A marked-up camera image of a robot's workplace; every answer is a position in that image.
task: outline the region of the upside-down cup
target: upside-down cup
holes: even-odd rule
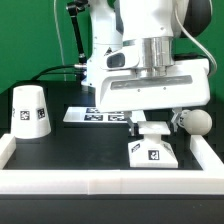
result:
[[[43,88],[36,85],[13,89],[11,134],[33,139],[51,132]]]

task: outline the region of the green backdrop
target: green backdrop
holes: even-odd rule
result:
[[[65,9],[70,1],[57,0],[66,64],[78,62],[74,33]],[[213,0],[213,6],[212,23],[198,39],[217,60],[218,72],[210,78],[210,88],[213,95],[224,100],[224,1]],[[0,1],[0,92],[18,80],[30,79],[45,68],[62,64],[53,8],[54,0]],[[90,56],[91,25],[88,11],[80,14],[78,19],[84,50]],[[175,40],[174,46],[177,53],[200,52],[187,39]]]

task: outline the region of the white block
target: white block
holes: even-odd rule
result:
[[[15,149],[15,137],[11,134],[4,134],[0,139],[0,169],[4,168]]]

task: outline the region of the black table surface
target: black table surface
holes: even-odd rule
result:
[[[63,122],[69,106],[95,106],[94,94],[82,91],[78,82],[23,81],[0,94],[0,136],[10,132],[13,87],[29,84],[44,88],[52,131],[39,139],[16,139],[17,149],[5,169],[131,169],[127,144],[135,139],[129,137],[127,124]],[[212,130],[204,137],[223,161],[224,103],[212,98],[203,109],[213,119]],[[147,120],[169,124],[172,111],[145,111],[145,115]],[[174,149],[178,169],[201,169],[184,130],[163,138]],[[5,223],[221,223],[223,199],[220,195],[0,195],[0,217]]]

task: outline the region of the white ball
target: white ball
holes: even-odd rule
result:
[[[203,110],[193,110],[184,118],[183,124],[191,135],[206,135],[212,128],[212,119]]]

